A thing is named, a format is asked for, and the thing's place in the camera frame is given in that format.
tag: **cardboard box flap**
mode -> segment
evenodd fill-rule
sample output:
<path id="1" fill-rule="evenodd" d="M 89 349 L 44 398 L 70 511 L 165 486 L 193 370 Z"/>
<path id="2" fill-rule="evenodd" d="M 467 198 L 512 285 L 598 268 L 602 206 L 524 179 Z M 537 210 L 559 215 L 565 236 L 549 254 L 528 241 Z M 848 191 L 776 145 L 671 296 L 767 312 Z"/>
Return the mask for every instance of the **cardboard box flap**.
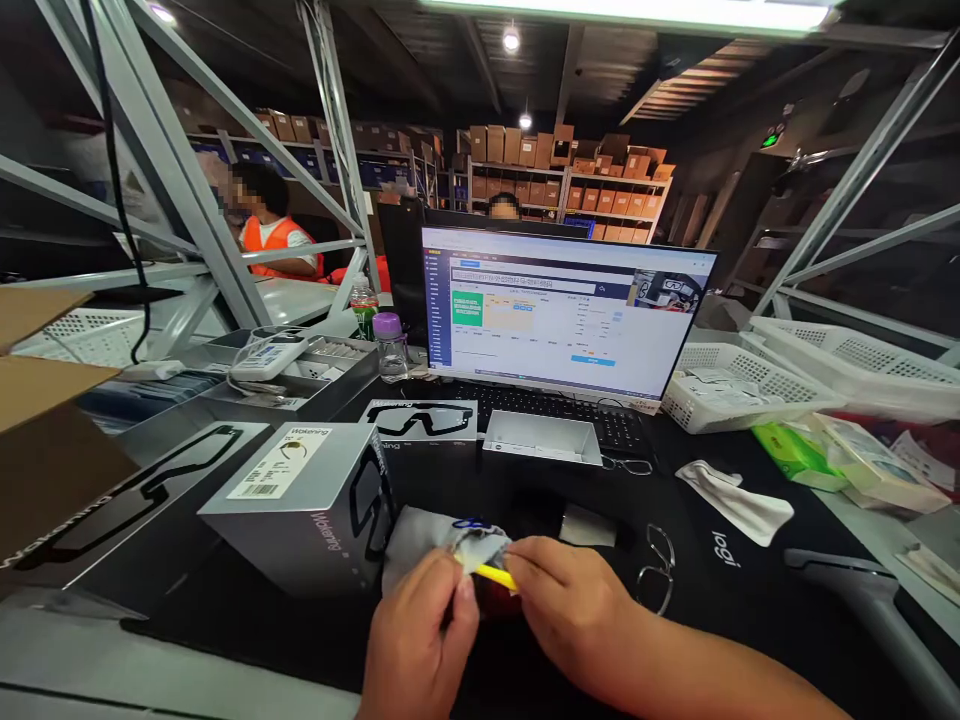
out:
<path id="1" fill-rule="evenodd" d="M 116 368 L 96 365 L 16 355 L 0 357 L 0 397 L 4 399 L 0 403 L 0 434 L 119 374 Z"/>
<path id="2" fill-rule="evenodd" d="M 93 297 L 76 290 L 0 288 L 0 354 Z"/>

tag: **cleaning cloth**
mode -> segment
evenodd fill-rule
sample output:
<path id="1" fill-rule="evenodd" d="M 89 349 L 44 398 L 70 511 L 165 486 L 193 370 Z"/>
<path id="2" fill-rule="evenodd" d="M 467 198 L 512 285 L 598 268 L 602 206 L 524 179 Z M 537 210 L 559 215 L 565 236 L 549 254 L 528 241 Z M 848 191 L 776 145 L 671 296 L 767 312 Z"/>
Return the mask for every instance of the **cleaning cloth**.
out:
<path id="1" fill-rule="evenodd" d="M 742 490 L 742 477 L 722 473 L 703 460 L 684 465 L 677 477 L 761 547 L 770 547 L 777 530 L 793 517 L 793 506 L 786 500 Z"/>
<path id="2" fill-rule="evenodd" d="M 393 528 L 383 565 L 386 596 L 434 548 L 446 548 L 473 573 L 479 565 L 503 567 L 503 548 L 513 542 L 496 525 L 458 520 L 407 505 Z"/>

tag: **eyeglass frame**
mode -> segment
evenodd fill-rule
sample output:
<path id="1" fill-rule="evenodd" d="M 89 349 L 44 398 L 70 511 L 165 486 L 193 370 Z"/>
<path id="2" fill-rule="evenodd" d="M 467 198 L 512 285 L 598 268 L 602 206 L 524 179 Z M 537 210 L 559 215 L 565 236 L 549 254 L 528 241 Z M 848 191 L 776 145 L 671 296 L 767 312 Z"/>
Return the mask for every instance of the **eyeglass frame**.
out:
<path id="1" fill-rule="evenodd" d="M 668 560 L 663 556 L 663 553 L 660 552 L 660 548 L 656 546 L 650 537 L 650 531 L 655 530 L 663 536 L 663 539 L 667 541 L 667 547 L 670 549 L 670 559 Z M 667 579 L 667 592 L 663 597 L 663 602 L 660 604 L 660 609 L 657 610 L 657 615 L 663 617 L 664 613 L 667 612 L 667 607 L 670 605 L 670 598 L 673 597 L 673 569 L 677 566 L 677 556 L 673 550 L 673 541 L 670 540 L 670 536 L 663 531 L 663 528 L 654 525 L 653 523 L 647 523 L 647 544 L 653 549 L 657 554 L 657 557 L 660 558 L 663 563 L 662 567 L 654 567 L 653 565 L 645 565 L 640 568 L 640 573 L 637 575 L 637 594 L 634 596 L 634 599 L 643 605 L 643 602 L 640 600 L 640 582 L 643 579 L 644 573 L 648 570 L 650 572 L 655 572 L 658 575 L 662 575 Z"/>

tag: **water bottle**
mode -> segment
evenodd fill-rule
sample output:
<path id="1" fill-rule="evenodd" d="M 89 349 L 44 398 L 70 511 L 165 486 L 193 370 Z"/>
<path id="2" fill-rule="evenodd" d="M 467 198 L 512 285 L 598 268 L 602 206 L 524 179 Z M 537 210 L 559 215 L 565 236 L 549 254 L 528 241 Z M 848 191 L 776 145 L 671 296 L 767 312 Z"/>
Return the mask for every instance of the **water bottle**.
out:
<path id="1" fill-rule="evenodd" d="M 353 278 L 353 290 L 350 291 L 350 307 L 357 316 L 361 340 L 373 340 L 373 317 L 380 311 L 380 301 L 370 288 L 370 281 L 363 273 Z"/>
<path id="2" fill-rule="evenodd" d="M 407 361 L 407 336 L 395 313 L 380 313 L 373 318 L 373 333 L 377 338 L 380 354 L 380 377 L 384 382 L 394 383 L 409 377 Z"/>

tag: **web page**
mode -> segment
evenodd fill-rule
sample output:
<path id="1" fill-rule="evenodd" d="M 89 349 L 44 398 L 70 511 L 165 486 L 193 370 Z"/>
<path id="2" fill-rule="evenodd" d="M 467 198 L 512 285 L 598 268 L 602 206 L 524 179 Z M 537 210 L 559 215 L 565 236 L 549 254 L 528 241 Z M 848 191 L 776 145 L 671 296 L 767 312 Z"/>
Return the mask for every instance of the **web page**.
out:
<path id="1" fill-rule="evenodd" d="M 430 366 L 658 400 L 715 256 L 424 228 Z"/>

